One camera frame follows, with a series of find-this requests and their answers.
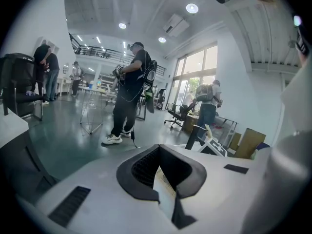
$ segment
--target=balcony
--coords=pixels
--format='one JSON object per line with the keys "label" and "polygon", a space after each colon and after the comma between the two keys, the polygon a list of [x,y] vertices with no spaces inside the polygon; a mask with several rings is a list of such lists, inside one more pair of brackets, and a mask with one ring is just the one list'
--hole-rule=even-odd
{"label": "balcony", "polygon": [[[72,43],[73,50],[76,55],[84,55],[84,56],[94,56],[104,59],[115,60],[126,65],[129,65],[133,60],[133,55],[124,54],[123,52],[95,47],[95,46],[84,46],[80,45],[79,42],[69,33],[69,38]],[[159,76],[164,76],[165,68],[162,66],[157,66],[156,74]]]}

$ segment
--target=ceiling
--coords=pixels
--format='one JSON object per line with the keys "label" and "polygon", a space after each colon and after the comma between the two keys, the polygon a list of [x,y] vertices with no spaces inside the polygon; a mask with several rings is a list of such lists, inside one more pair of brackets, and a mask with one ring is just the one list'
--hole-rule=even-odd
{"label": "ceiling", "polygon": [[[199,12],[188,13],[185,8],[189,3],[195,3]],[[230,13],[223,13],[221,7],[227,7]],[[69,32],[80,35],[83,44],[123,51],[123,41],[127,44],[141,41],[148,50],[162,56],[198,32],[225,17],[232,17],[246,43],[251,63],[299,65],[296,49],[289,47],[290,40],[296,40],[296,29],[290,12],[279,3],[262,4],[256,0],[228,0],[225,4],[216,4],[215,0],[65,0],[65,10]],[[190,24],[178,37],[170,37],[163,30],[174,13]],[[127,28],[120,29],[120,22]],[[166,38],[166,43],[160,43],[159,37]]]}

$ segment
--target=air conditioner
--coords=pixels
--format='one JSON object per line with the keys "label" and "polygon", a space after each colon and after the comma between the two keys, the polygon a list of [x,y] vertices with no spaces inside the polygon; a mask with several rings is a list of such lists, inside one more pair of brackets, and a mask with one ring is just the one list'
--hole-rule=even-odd
{"label": "air conditioner", "polygon": [[189,26],[186,20],[177,14],[173,14],[163,29],[170,37],[177,37]]}

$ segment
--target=person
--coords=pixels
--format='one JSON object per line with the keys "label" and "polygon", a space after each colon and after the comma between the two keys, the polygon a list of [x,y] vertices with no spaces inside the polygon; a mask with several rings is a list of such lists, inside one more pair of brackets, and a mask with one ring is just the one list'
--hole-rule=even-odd
{"label": "person", "polygon": [[189,92],[186,96],[185,96],[185,98],[184,98],[184,100],[183,100],[183,105],[186,105],[187,107],[192,103],[192,101],[193,101],[193,96],[192,96],[192,94],[193,94],[193,91],[191,91],[191,92]]}
{"label": "person", "polygon": [[[205,125],[211,125],[215,120],[215,110],[217,106],[221,106],[221,88],[220,88],[220,81],[214,80],[212,83],[212,89],[213,89],[213,96],[214,98],[211,101],[203,101],[200,106],[199,111],[199,119],[197,122],[197,125],[205,128]],[[205,131],[200,129],[198,131],[198,137],[200,137],[202,140],[204,140]]]}
{"label": "person", "polygon": [[79,83],[80,83],[80,75],[81,75],[81,68],[79,67],[79,63],[77,61],[74,62],[74,67],[76,70],[74,71],[74,81],[73,81],[73,97],[76,97]]}
{"label": "person", "polygon": [[45,87],[46,90],[46,100],[54,101],[55,97],[55,88],[59,76],[59,61],[58,57],[51,53],[47,58],[47,63],[49,64],[50,72],[48,73],[48,81]]}
{"label": "person", "polygon": [[121,74],[125,74],[124,81],[120,79],[119,89],[114,108],[114,128],[105,140],[104,144],[118,144],[122,142],[121,135],[130,137],[136,119],[136,108],[144,85],[144,71],[151,61],[150,55],[144,50],[141,42],[135,42],[130,46],[130,50],[135,58],[131,64],[121,69]]}
{"label": "person", "polygon": [[[46,40],[43,40],[41,46],[39,46],[34,53],[36,81],[33,83],[31,91],[32,92],[35,91],[36,82],[37,82],[40,96],[43,96],[42,89],[43,89],[43,82],[44,82],[44,71],[48,68],[48,65],[46,65],[46,60],[50,56],[51,52],[52,52],[51,47],[47,45]],[[43,99],[42,104],[47,105],[49,104],[49,102]]]}

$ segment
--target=white sneaker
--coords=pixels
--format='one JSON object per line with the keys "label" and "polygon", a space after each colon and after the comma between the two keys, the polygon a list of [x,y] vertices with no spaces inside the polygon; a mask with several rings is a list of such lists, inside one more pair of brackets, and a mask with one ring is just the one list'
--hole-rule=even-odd
{"label": "white sneaker", "polygon": [[119,135],[118,137],[116,137],[115,135],[108,135],[104,140],[103,140],[103,144],[105,145],[111,145],[111,144],[119,144],[122,142],[122,138]]}
{"label": "white sneaker", "polygon": [[120,134],[127,138],[131,137],[130,131],[126,132],[124,129],[122,129],[122,132]]}

